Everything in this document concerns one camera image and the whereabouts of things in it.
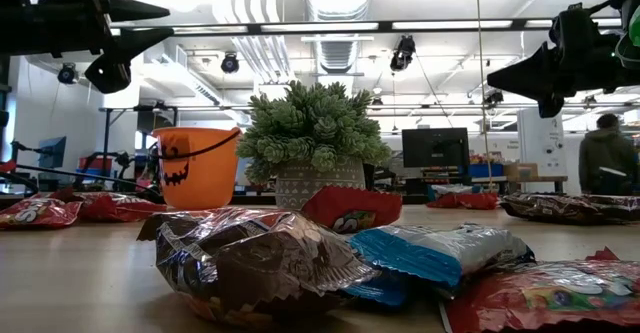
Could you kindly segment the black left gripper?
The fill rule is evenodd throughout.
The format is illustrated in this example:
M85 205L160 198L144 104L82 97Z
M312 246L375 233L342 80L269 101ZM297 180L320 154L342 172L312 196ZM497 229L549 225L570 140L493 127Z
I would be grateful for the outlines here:
M164 7L137 0L1 0L1 53L60 57L69 51L103 51L85 77L101 93L116 93L131 83L131 61L174 30L125 29L112 36L109 16L123 22L169 15Z

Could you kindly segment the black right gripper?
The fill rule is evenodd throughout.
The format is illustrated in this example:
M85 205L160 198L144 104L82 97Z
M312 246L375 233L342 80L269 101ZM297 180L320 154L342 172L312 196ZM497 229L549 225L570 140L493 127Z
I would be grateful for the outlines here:
M552 21L549 38L533 55L487 76L487 83L535 100L540 118L556 116L567 94L639 85L639 71L625 68L615 53L621 34L601 33L592 20L595 7L569 5Z

